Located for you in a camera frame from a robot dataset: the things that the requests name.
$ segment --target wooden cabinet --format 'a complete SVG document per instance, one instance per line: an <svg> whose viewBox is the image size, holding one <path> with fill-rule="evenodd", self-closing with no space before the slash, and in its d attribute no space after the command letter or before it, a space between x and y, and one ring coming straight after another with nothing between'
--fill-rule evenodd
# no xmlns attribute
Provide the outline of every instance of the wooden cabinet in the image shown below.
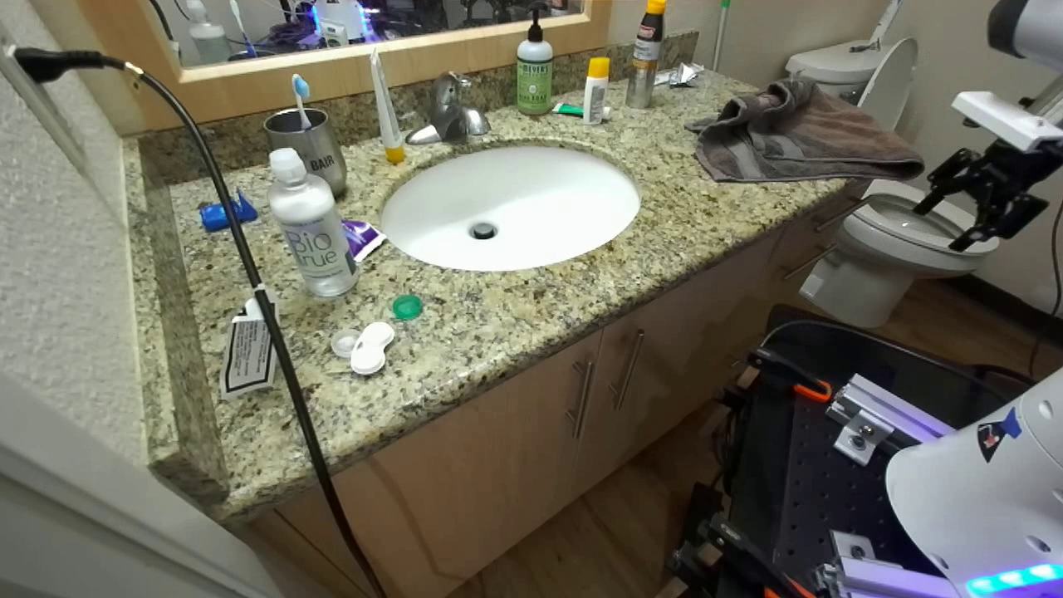
<svg viewBox="0 0 1063 598"><path fill-rule="evenodd" d="M725 264L558 355L336 477L351 528L390 594L449 594L565 504L608 479L707 398L761 340L773 283L801 247L761 237ZM294 560L346 567L327 501L310 492L276 511Z"/></svg>

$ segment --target plastic bottle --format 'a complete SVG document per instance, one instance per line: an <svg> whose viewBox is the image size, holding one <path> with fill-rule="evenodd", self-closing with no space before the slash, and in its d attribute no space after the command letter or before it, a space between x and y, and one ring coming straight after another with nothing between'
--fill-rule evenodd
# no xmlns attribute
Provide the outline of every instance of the plastic bottle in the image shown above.
<svg viewBox="0 0 1063 598"><path fill-rule="evenodd" d="M520 109L546 118L556 98L556 47L543 36L538 8L531 8L528 41L520 47Z"/></svg>
<svg viewBox="0 0 1063 598"><path fill-rule="evenodd" d="M634 35L627 108L650 108L656 76L662 63L662 41L666 41L666 0L645 0L645 14Z"/></svg>
<svg viewBox="0 0 1063 598"><path fill-rule="evenodd" d="M221 25L208 25L202 0L182 0L182 5L194 20L188 36L200 53L200 63L228 63L227 29Z"/></svg>
<svg viewBox="0 0 1063 598"><path fill-rule="evenodd" d="M604 121L608 57L591 57L584 79L584 123Z"/></svg>
<svg viewBox="0 0 1063 598"><path fill-rule="evenodd" d="M270 210L279 220L299 274L320 301L342 296L356 287L356 264L346 249L346 233L330 183L307 174L294 148L270 153Z"/></svg>

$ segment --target white sink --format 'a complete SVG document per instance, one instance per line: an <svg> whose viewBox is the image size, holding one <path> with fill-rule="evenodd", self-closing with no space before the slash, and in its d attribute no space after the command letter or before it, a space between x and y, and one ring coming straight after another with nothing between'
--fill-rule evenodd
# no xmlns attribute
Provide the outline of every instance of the white sink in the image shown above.
<svg viewBox="0 0 1063 598"><path fill-rule="evenodd" d="M441 268L515 274L591 254L634 218L638 190L617 168L558 148L500 148L414 174L390 197L381 231Z"/></svg>

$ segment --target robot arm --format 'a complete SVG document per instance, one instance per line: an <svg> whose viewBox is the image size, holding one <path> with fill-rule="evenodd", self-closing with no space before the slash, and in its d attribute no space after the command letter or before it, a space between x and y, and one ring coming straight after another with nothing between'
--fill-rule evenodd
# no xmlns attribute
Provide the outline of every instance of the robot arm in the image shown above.
<svg viewBox="0 0 1063 598"><path fill-rule="evenodd" d="M1063 72L1063 0L1000 0L991 14L991 47ZM957 109L1000 136L986 153L960 149L930 174L930 194L916 214L930 214L942 197L966 194L976 204L973 225L951 249L991 237L1018 237L1048 199L1031 185L1063 168L1063 130L1051 115L1063 115L1063 88L1051 88L1041 115L1026 115L992 92L960 92Z"/></svg>

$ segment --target white bottle cap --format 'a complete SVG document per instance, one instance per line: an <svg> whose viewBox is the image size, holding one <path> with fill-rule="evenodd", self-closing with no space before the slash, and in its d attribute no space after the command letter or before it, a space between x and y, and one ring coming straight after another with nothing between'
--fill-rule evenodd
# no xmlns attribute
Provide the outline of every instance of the white bottle cap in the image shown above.
<svg viewBox="0 0 1063 598"><path fill-rule="evenodd" d="M307 162L294 148L279 148L270 153L270 178L279 183L301 183Z"/></svg>

